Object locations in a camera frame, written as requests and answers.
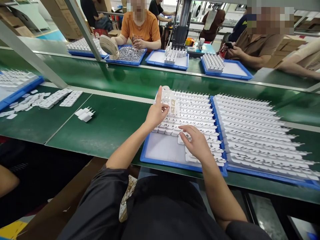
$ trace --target floor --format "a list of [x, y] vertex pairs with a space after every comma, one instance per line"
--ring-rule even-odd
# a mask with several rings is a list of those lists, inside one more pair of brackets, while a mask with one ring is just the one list
[[54, 22], [47, 21], [47, 23], [50, 29], [44, 30], [41, 32], [32, 31], [32, 33], [36, 38], [51, 40], [51, 41], [62, 41], [62, 42], [67, 41]]

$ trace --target white fan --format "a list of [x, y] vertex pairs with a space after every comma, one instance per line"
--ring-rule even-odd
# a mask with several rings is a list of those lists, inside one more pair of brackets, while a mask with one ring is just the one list
[[103, 51], [110, 55], [110, 59], [117, 60], [119, 58], [119, 49], [116, 41], [106, 35], [100, 36], [100, 47]]

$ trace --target red stool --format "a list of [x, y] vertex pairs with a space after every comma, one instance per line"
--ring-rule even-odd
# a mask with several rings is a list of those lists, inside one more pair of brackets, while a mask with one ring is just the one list
[[99, 36], [106, 35], [107, 36], [108, 35], [108, 31], [104, 30], [104, 29], [94, 29], [93, 33], [94, 33], [94, 36], [96, 36], [96, 35], [99, 35]]

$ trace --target metal pole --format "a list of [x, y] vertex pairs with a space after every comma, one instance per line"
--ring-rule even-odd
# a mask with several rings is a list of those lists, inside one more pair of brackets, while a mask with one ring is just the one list
[[293, 28], [296, 28], [296, 27], [299, 25], [299, 23], [301, 23], [302, 20], [303, 20], [309, 13], [310, 13], [310, 12], [306, 12], [306, 13], [294, 24]]
[[184, 27], [187, 25], [188, 16], [190, 13], [192, 0], [183, 0], [182, 4], [182, 11], [181, 11], [181, 19], [180, 19], [180, 26]]
[[65, 0], [69, 11], [71, 12], [74, 20], [76, 21], [78, 27], [80, 28], [80, 31], [83, 35], [83, 37], [86, 39], [87, 44], [89, 45], [91, 52], [93, 53], [94, 57], [96, 58], [97, 61], [102, 61], [101, 55], [96, 47], [96, 45], [93, 42], [91, 33], [87, 27], [86, 22], [84, 21], [82, 17], [82, 13], [78, 9], [78, 6], [75, 2], [75, 0]]
[[2, 21], [0, 21], [0, 39], [30, 63], [43, 76], [47, 77], [57, 87], [65, 88], [68, 85], [49, 68], [30, 48], [28, 48]]

